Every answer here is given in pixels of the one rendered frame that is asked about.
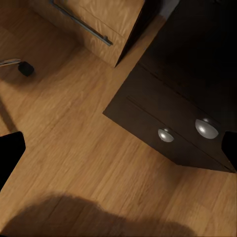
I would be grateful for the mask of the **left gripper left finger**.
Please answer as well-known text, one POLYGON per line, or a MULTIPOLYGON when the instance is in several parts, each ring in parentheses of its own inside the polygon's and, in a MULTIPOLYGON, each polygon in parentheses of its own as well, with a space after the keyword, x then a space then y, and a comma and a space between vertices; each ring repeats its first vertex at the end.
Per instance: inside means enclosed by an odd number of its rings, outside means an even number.
POLYGON ((25 150, 25 139, 20 131, 0 137, 0 191, 25 150))

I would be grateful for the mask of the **swivel chair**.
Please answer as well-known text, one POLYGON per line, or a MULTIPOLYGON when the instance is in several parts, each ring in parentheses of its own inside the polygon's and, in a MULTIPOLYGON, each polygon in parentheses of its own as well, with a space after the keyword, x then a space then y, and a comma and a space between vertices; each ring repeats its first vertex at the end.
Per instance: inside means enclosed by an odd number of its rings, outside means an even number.
POLYGON ((34 68, 29 63, 22 61, 19 57, 0 60, 0 67, 5 67, 13 64, 19 64, 18 70, 27 77, 34 72, 34 68))

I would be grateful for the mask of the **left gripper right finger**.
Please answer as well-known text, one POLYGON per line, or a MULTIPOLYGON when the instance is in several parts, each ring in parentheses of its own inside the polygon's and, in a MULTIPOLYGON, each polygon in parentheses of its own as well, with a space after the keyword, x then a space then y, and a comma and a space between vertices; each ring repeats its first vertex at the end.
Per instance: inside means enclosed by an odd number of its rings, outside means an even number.
POLYGON ((237 171, 237 133, 226 131, 221 149, 237 171))

